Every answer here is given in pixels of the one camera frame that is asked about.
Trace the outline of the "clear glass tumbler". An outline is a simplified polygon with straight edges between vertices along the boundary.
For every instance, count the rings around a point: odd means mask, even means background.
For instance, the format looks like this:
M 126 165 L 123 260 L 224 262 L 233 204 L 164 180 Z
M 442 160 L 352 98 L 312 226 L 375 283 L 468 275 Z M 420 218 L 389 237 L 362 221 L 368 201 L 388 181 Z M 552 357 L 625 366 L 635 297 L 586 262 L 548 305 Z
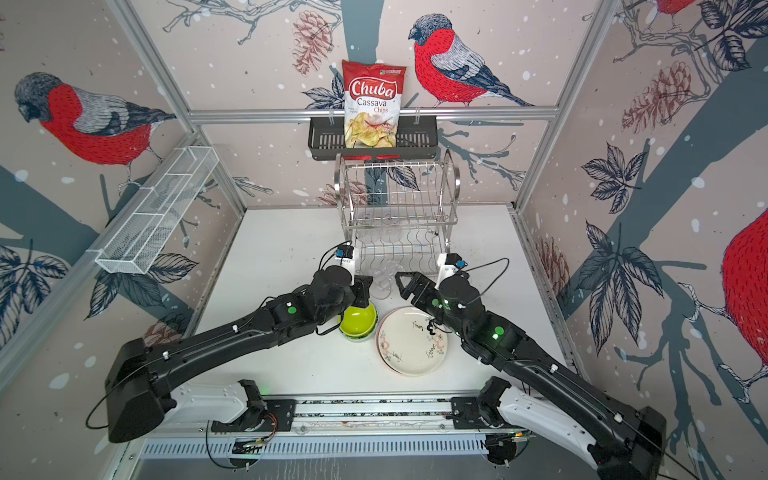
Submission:
M 375 270 L 372 273 L 373 283 L 371 285 L 371 295 L 377 300 L 386 300 L 397 292 L 395 285 L 395 274 L 397 270 L 384 269 Z

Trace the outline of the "lime green bowl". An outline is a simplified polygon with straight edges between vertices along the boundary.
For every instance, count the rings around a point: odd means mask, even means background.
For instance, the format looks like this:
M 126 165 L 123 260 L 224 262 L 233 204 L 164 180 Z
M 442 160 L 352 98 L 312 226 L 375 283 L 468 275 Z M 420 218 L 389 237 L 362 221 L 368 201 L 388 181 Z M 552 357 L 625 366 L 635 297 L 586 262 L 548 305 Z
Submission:
M 349 336 L 365 335 L 375 330 L 377 322 L 377 310 L 370 302 L 367 308 L 350 306 L 341 316 L 339 329 Z

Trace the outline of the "white painted ceramic plate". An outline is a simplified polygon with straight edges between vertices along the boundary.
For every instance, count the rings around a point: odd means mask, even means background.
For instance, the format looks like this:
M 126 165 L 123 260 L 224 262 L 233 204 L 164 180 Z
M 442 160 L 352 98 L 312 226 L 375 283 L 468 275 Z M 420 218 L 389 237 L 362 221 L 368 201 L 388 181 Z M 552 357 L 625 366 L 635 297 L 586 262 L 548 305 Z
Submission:
M 376 333 L 376 346 L 383 362 L 409 377 L 427 375 L 445 360 L 449 335 L 431 323 L 432 317 L 415 307 L 389 312 Z

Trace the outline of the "leaf pattern bowl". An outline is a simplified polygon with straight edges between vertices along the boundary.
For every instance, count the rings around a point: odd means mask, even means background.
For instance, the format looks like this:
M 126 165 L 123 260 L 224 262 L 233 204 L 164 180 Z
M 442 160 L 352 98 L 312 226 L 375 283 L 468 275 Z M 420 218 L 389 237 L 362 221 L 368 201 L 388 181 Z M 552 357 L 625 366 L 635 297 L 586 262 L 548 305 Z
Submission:
M 357 343 L 359 343 L 359 342 L 368 341 L 368 340 L 374 338 L 375 331 L 371 331 L 371 332 L 368 332 L 365 335 L 359 335 L 359 336 L 349 336 L 349 335 L 346 335 L 344 332 L 342 332 L 342 335 L 343 335 L 343 337 L 346 340 L 348 340 L 350 342 L 357 342 Z

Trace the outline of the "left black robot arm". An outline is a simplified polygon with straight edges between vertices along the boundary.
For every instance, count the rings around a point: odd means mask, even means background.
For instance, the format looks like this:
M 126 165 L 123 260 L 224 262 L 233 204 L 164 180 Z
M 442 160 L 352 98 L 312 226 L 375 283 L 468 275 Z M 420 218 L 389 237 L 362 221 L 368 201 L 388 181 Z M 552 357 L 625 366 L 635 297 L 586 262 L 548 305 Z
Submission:
M 171 392 L 194 377 L 310 335 L 350 307 L 366 307 L 372 282 L 332 265 L 316 271 L 309 284 L 228 324 L 158 347 L 141 338 L 126 342 L 105 380 L 108 440 L 128 442 L 161 425 L 177 406 Z

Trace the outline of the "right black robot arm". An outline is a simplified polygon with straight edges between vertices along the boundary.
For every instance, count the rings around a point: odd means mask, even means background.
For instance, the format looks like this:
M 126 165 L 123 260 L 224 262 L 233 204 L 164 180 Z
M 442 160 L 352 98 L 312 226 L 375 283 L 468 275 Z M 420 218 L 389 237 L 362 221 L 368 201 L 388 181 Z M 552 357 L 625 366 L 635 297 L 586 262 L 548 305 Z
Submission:
M 465 273 L 439 283 L 400 272 L 400 296 L 451 328 L 462 349 L 500 371 L 477 398 L 489 426 L 532 431 L 578 456 L 602 479 L 654 479 L 665 452 L 666 419 L 637 410 L 569 370 L 523 329 L 488 310 Z

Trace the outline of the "steel two-tier dish rack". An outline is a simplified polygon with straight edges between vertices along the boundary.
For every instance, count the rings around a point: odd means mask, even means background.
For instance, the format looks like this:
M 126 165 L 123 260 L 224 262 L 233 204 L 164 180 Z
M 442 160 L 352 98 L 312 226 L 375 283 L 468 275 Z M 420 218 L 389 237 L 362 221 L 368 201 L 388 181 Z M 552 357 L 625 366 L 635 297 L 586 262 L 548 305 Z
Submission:
M 451 152 L 430 159 L 352 160 L 334 165 L 335 204 L 356 271 L 392 277 L 399 271 L 435 276 L 451 251 L 461 175 Z

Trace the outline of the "red Chuba chips bag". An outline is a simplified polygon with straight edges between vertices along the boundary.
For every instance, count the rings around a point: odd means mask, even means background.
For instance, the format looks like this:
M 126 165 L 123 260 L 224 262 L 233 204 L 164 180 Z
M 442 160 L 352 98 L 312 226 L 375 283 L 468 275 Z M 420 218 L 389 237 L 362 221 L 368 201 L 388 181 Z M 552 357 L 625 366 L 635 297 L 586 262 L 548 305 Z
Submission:
M 394 148 L 406 68 L 343 61 L 346 148 Z

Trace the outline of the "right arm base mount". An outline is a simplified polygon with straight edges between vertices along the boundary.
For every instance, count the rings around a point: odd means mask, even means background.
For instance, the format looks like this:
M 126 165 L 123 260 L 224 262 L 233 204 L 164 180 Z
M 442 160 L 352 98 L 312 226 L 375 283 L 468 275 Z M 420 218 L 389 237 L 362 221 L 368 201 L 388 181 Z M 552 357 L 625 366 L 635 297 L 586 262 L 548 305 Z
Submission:
M 456 430 L 525 431 L 524 427 L 508 423 L 495 407 L 481 402 L 476 397 L 452 397 L 445 418 L 452 422 Z

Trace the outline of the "black wall basket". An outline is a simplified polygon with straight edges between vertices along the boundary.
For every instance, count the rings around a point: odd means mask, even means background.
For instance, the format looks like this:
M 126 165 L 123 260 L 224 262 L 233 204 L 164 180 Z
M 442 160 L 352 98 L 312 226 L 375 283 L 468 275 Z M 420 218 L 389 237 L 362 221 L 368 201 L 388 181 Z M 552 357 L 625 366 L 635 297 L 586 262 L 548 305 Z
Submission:
M 374 124 L 363 114 L 313 118 L 308 147 L 315 160 L 429 159 L 438 153 L 437 121 L 432 116 L 401 116 L 396 124 Z

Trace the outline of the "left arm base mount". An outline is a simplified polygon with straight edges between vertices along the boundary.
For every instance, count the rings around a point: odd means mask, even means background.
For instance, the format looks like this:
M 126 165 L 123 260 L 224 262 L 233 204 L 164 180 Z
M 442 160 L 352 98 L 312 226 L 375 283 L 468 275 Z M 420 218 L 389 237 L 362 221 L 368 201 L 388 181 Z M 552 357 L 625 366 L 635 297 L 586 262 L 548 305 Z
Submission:
M 248 407 L 244 413 L 229 423 L 213 421 L 213 433 L 245 433 L 291 430 L 297 401 L 295 399 L 266 399 L 263 407 Z

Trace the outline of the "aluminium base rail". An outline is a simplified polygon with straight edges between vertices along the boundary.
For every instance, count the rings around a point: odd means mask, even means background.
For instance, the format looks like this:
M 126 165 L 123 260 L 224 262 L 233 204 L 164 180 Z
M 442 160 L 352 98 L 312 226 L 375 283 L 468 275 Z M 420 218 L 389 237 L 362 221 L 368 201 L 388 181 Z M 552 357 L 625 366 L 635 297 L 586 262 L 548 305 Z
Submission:
M 252 387 L 239 390 L 201 386 L 182 388 L 171 394 L 177 406 L 165 415 L 161 423 L 229 423 L 248 407 L 263 407 Z M 610 407 L 598 398 L 565 396 L 534 398 L 522 390 L 502 384 L 496 377 L 476 397 L 495 407 L 508 423 L 519 425 L 534 433 L 556 440 L 605 443 L 618 436 L 628 414 Z M 296 431 L 311 421 L 326 422 L 341 428 L 404 429 L 408 422 L 419 420 L 435 424 L 449 412 L 450 400 L 437 398 L 373 398 L 297 401 L 290 431 Z

